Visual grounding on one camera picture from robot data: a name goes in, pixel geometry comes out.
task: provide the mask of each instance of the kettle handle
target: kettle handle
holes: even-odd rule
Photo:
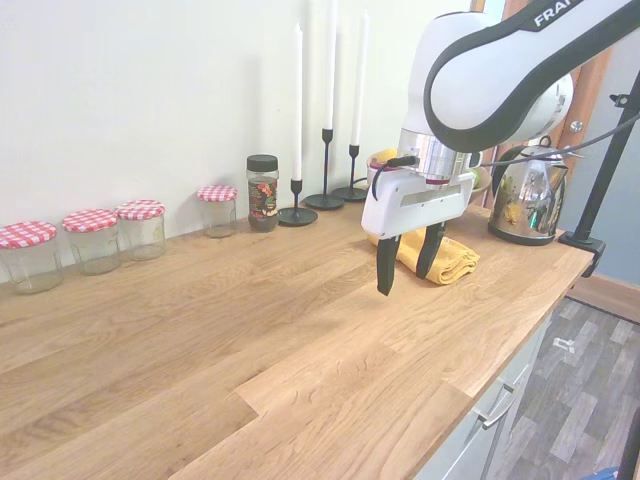
[[[527,145],[518,145],[517,147],[512,147],[506,152],[502,154],[500,160],[498,162],[509,162],[511,160],[515,160],[520,153],[527,148]],[[491,190],[493,191],[493,196],[496,196],[496,192],[498,191],[498,187],[500,186],[500,182],[502,181],[502,176],[504,172],[507,170],[509,165],[496,165],[493,168],[493,179],[491,180]]]

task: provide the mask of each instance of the spice jar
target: spice jar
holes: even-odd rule
[[[278,176],[278,159],[275,156],[251,155],[247,158],[249,224],[258,232],[270,232],[278,225]]]
[[[236,231],[236,197],[238,190],[226,185],[210,185],[196,192],[202,213],[205,235],[224,238]]]
[[[151,260],[166,252],[164,212],[164,205],[156,200],[133,200],[116,208],[132,260]]]
[[[0,259],[16,293],[38,293],[62,281],[56,249],[56,227],[23,222],[0,228]]]
[[[81,273],[100,275],[120,266],[117,223],[115,212],[103,208],[80,210],[62,220]]]

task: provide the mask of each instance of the cable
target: cable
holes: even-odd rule
[[[637,120],[640,120],[640,113],[638,113],[637,115],[634,115],[633,117],[631,117],[629,120],[627,120],[623,124],[618,125],[613,130],[609,130],[607,133],[603,133],[599,137],[593,138],[593,139],[589,140],[588,142],[581,143],[580,145],[576,145],[575,147],[565,148],[564,150],[556,150],[555,152],[541,153],[539,155],[533,155],[533,156],[525,157],[525,158],[518,158],[518,159],[515,159],[515,160],[509,160],[507,162],[481,163],[480,165],[476,165],[476,166],[478,166],[478,167],[494,167],[494,166],[498,166],[498,165],[505,165],[506,166],[506,165],[514,165],[516,163],[528,162],[529,160],[542,160],[544,162],[557,162],[558,159],[549,158],[549,156],[550,155],[562,155],[564,153],[575,152],[576,150],[580,150],[581,148],[585,148],[585,147],[588,147],[590,145],[593,145],[594,143],[598,143],[598,142],[604,140],[607,137],[615,135],[620,130],[624,130],[625,128],[629,128],[629,127],[633,126],[633,124],[636,123]]]
[[[411,165],[415,165],[416,163],[418,163],[418,161],[418,157],[407,155],[406,157],[392,158],[387,163],[385,163],[373,176],[373,180],[371,182],[371,194],[373,195],[373,198],[378,201],[376,185],[378,184],[378,177],[382,174],[382,172],[384,172],[387,168],[410,167]]]

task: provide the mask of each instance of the drawer handle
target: drawer handle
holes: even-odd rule
[[[496,423],[502,420],[502,417],[504,417],[509,412],[509,410],[513,406],[513,402],[516,401],[516,390],[522,386],[522,381],[526,377],[526,373],[528,369],[529,369],[529,365],[525,367],[525,369],[522,371],[522,373],[518,377],[516,385],[511,385],[510,383],[501,380],[502,388],[504,388],[507,392],[509,392],[510,398],[509,398],[509,401],[506,403],[506,405],[502,407],[498,412],[495,412],[493,416],[491,416],[483,412],[476,411],[476,413],[478,414],[478,418],[482,422],[482,428],[484,430],[489,430]]]
[[[509,409],[513,405],[513,402],[516,401],[516,396],[513,393],[509,393],[509,395],[511,396],[511,398],[509,398],[509,401],[506,403],[506,405],[502,407],[498,412],[494,413],[493,416],[478,412],[478,418],[480,419],[480,421],[482,421],[483,429],[489,430],[496,423],[502,420],[502,417],[504,417],[509,412]]]

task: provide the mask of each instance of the label on jar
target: label on jar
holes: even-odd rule
[[[265,218],[277,215],[276,190],[278,182],[249,182],[249,215]]]

